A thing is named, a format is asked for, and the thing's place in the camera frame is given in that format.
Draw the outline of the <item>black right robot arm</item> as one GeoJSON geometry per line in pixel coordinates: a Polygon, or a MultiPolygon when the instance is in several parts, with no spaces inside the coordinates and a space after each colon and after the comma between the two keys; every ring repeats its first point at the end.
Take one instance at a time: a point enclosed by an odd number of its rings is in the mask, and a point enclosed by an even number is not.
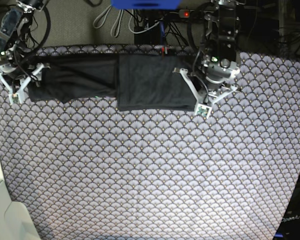
{"type": "Polygon", "coordinates": [[[43,69],[48,63],[35,63],[33,58],[43,47],[51,30],[51,18],[47,8],[48,0],[18,0],[3,17],[0,27],[0,82],[8,91],[11,105],[25,101],[25,89],[29,83],[40,86],[43,69]],[[31,36],[34,13],[44,12],[46,30],[41,42],[27,45],[31,36]]]}

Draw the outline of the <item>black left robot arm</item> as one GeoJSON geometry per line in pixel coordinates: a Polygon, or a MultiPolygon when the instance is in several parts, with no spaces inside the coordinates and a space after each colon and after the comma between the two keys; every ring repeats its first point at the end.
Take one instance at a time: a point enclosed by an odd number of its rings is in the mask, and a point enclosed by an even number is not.
{"type": "Polygon", "coordinates": [[[213,106],[238,92],[230,82],[240,73],[236,37],[237,0],[210,0],[188,13],[187,37],[196,53],[190,69],[175,68],[191,90],[194,114],[208,119],[213,106]]]}

